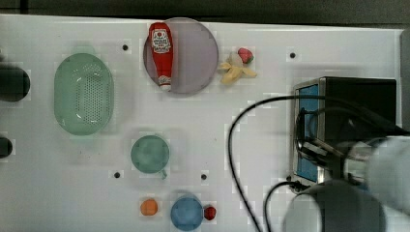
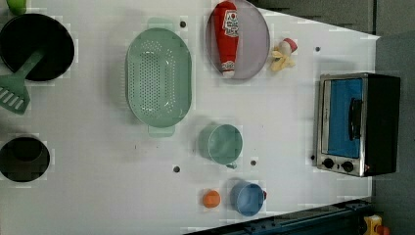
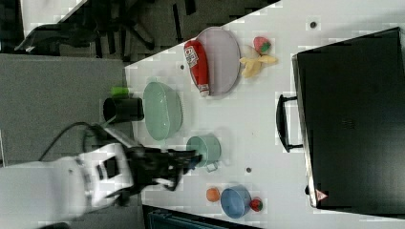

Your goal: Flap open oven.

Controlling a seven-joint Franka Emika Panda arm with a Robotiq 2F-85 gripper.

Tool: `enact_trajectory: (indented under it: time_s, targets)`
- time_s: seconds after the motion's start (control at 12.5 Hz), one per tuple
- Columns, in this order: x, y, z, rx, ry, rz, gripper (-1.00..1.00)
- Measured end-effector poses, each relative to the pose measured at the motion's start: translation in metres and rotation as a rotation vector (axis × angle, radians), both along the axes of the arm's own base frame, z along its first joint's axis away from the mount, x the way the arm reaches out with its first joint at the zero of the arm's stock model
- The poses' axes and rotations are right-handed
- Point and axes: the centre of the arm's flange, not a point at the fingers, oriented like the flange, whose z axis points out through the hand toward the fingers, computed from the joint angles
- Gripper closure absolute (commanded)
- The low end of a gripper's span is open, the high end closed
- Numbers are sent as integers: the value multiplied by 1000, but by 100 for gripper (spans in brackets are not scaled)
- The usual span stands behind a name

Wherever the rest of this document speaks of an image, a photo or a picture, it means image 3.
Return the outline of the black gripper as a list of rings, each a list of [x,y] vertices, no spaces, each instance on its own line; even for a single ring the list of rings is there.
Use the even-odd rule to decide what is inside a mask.
[[[169,180],[165,185],[169,191],[175,191],[182,175],[194,170],[203,156],[196,150],[163,153],[158,148],[133,147],[125,152],[134,184],[129,188],[131,195],[139,194],[145,187],[158,185],[158,178]]]

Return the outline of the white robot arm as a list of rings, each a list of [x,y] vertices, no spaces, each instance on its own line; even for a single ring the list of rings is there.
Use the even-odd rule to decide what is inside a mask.
[[[1,169],[1,229],[42,229],[114,204],[149,185],[174,191],[202,160],[196,151],[105,145],[78,156]]]

